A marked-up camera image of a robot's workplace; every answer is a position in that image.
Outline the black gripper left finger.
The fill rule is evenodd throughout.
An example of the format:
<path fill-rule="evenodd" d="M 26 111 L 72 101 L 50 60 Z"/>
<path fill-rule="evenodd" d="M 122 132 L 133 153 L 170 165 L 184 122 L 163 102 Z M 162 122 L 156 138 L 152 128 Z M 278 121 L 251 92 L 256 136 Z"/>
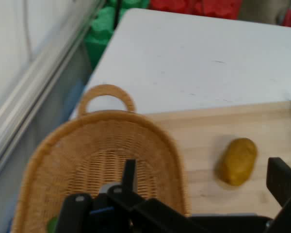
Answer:
<path fill-rule="evenodd" d="M 95 198 L 87 193 L 65 198 L 55 227 L 57 233 L 184 233 L 192 223 L 157 199 L 136 191 L 137 166 L 127 160 L 120 184 Z"/>

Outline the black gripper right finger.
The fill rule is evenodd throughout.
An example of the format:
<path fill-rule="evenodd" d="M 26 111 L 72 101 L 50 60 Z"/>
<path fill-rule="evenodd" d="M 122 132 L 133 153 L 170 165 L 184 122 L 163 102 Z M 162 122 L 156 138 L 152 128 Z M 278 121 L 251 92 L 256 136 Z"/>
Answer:
<path fill-rule="evenodd" d="M 281 210 L 265 231 L 291 233 L 291 168 L 279 157 L 268 159 L 266 186 Z"/>

